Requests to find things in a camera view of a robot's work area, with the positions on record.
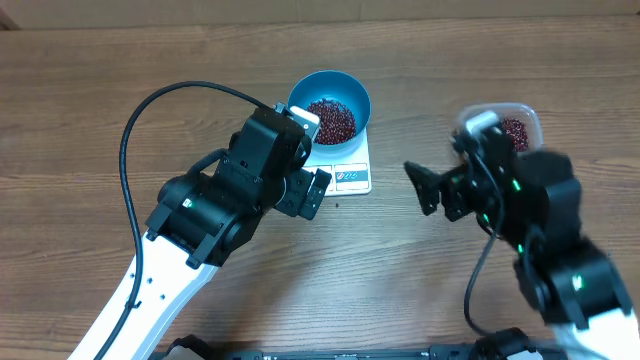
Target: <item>clear plastic container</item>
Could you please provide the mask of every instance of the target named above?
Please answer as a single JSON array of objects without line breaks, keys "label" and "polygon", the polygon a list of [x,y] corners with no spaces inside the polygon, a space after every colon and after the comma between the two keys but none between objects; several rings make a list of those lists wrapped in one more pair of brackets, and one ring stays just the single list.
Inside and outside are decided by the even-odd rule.
[{"label": "clear plastic container", "polygon": [[468,106],[458,115],[458,124],[464,126],[467,120],[485,111],[495,111],[500,118],[509,117],[520,120],[524,124],[527,137],[529,138],[529,150],[536,150],[544,145],[538,115],[536,115],[536,112],[533,111],[531,107],[525,104],[493,103]]}]

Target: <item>robotic arm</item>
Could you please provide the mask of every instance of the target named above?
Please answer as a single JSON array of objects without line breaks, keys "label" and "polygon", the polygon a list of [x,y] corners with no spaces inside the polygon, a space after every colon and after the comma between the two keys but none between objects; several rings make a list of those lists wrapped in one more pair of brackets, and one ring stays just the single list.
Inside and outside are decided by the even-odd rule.
[{"label": "robotic arm", "polygon": [[[159,90],[134,112],[133,121],[146,104],[170,91],[166,89],[201,85],[187,82]],[[148,359],[184,305],[234,250],[251,240],[271,208],[312,220],[331,181],[331,175],[322,170],[314,174],[302,169],[318,125],[316,115],[299,108],[288,109],[280,103],[275,109],[258,107],[242,130],[233,134],[228,150],[212,152],[186,174],[169,180],[145,222],[149,229],[142,237],[142,268],[134,257],[70,359]],[[202,173],[216,161],[213,176]],[[128,186],[123,189],[126,199]],[[130,306],[130,291],[140,276],[139,293],[128,318],[117,325],[123,307]],[[115,338],[108,340],[114,328]]]},{"label": "robotic arm", "polygon": [[[479,266],[496,237],[506,241],[519,254],[513,267],[520,291],[558,340],[610,359],[636,359],[640,339],[631,298],[612,261],[580,231],[581,188],[571,161],[545,150],[516,153],[498,123],[496,113],[485,112],[454,133],[453,148],[465,162],[444,174],[405,163],[423,213],[432,214],[438,203],[452,222],[475,213],[478,224],[491,234]],[[468,313],[474,276],[465,315],[474,330],[489,336]],[[480,344],[484,348],[479,347],[477,358],[510,355],[497,343]],[[515,350],[526,346],[521,343]],[[579,352],[573,356],[591,358]]]}]

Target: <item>container of beans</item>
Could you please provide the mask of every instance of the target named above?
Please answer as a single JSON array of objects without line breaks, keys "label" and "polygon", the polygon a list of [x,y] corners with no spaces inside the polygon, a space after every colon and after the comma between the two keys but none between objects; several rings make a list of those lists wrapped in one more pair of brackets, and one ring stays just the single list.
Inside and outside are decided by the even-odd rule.
[{"label": "container of beans", "polygon": [[344,156],[362,144],[371,117],[371,99],[355,77],[336,70],[318,71],[300,80],[289,95],[298,106],[320,117],[312,154]]},{"label": "container of beans", "polygon": [[518,152],[536,150],[542,147],[544,139],[540,120],[533,109],[520,103],[492,103],[472,105],[462,110],[458,115],[458,124],[464,125],[467,120],[494,111],[500,117],[500,127],[511,136],[513,145]]}]

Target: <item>plastic container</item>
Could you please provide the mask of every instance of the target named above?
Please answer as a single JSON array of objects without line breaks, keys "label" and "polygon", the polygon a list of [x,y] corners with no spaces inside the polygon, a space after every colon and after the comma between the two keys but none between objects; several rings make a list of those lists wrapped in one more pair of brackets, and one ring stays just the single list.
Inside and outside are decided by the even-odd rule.
[{"label": "plastic container", "polygon": [[288,105],[307,109],[312,102],[322,99],[338,101],[351,110],[356,121],[356,135],[341,144],[313,144],[312,155],[335,157],[354,152],[362,143],[371,118],[371,99],[367,90],[358,79],[347,73],[323,70],[300,80],[291,90]]},{"label": "plastic container", "polygon": [[536,150],[544,145],[542,136],[542,128],[538,115],[531,107],[521,103],[492,103],[472,105],[464,108],[458,115],[457,123],[464,126],[464,123],[485,111],[495,111],[500,118],[515,118],[520,120],[524,126],[529,138],[529,149]]}]

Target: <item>red bean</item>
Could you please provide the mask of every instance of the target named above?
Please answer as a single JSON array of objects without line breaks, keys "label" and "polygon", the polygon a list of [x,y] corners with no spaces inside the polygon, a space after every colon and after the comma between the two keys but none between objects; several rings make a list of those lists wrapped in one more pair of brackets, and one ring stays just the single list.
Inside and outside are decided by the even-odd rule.
[{"label": "red bean", "polygon": [[311,103],[307,111],[320,117],[320,130],[316,135],[316,143],[336,145],[356,136],[356,120],[351,110],[342,103],[322,99]]},{"label": "red bean", "polygon": [[529,150],[529,137],[525,125],[515,118],[504,118],[500,120],[500,127],[511,137],[513,147],[517,152]]}]

